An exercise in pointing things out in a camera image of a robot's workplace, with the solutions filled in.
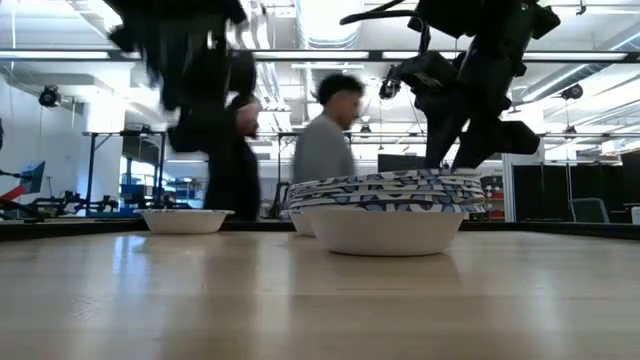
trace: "computer monitor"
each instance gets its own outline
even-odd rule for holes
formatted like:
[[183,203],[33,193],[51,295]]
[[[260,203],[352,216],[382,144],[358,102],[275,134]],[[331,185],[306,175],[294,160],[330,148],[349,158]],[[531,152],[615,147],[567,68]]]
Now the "computer monitor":
[[25,189],[23,195],[37,194],[42,188],[42,179],[44,178],[44,164],[40,162],[38,164],[27,166],[27,168],[20,173],[22,179],[20,185]]

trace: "chair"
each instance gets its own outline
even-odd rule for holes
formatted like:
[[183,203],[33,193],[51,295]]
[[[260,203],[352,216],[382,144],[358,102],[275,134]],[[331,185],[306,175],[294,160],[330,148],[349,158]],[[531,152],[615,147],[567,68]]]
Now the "chair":
[[571,214],[574,222],[609,224],[609,215],[604,201],[598,198],[571,200]]

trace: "gray shirt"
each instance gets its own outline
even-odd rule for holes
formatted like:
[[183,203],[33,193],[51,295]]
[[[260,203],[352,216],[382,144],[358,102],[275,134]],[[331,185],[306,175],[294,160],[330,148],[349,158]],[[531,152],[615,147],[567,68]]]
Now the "gray shirt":
[[315,118],[298,136],[293,183],[355,175],[353,154],[342,129],[326,115]]

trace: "white bowl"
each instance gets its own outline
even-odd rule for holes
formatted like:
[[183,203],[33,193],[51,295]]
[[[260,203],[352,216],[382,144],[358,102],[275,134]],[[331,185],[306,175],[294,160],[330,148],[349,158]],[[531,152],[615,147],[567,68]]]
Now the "white bowl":
[[304,212],[298,210],[283,210],[280,213],[282,217],[288,217],[291,219],[293,226],[296,228],[296,233],[300,236],[315,236],[309,220],[305,216]]
[[346,206],[309,207],[304,213],[328,250],[362,256],[441,253],[465,216],[463,212],[366,211]]
[[313,228],[311,227],[311,223],[307,216],[303,212],[295,212],[289,215],[291,221],[293,222],[293,226],[296,228],[296,232],[300,236],[316,236],[313,232]]
[[154,234],[211,234],[233,211],[226,210],[141,210],[149,230]]

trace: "black partition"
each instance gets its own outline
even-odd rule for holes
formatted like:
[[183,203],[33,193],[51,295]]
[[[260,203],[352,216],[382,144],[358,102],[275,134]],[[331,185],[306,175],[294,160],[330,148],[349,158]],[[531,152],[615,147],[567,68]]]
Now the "black partition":
[[424,156],[378,154],[378,172],[424,169]]
[[514,166],[516,221],[573,221],[571,199],[602,199],[612,222],[628,222],[621,166]]
[[620,156],[626,203],[640,203],[640,151],[634,151]]

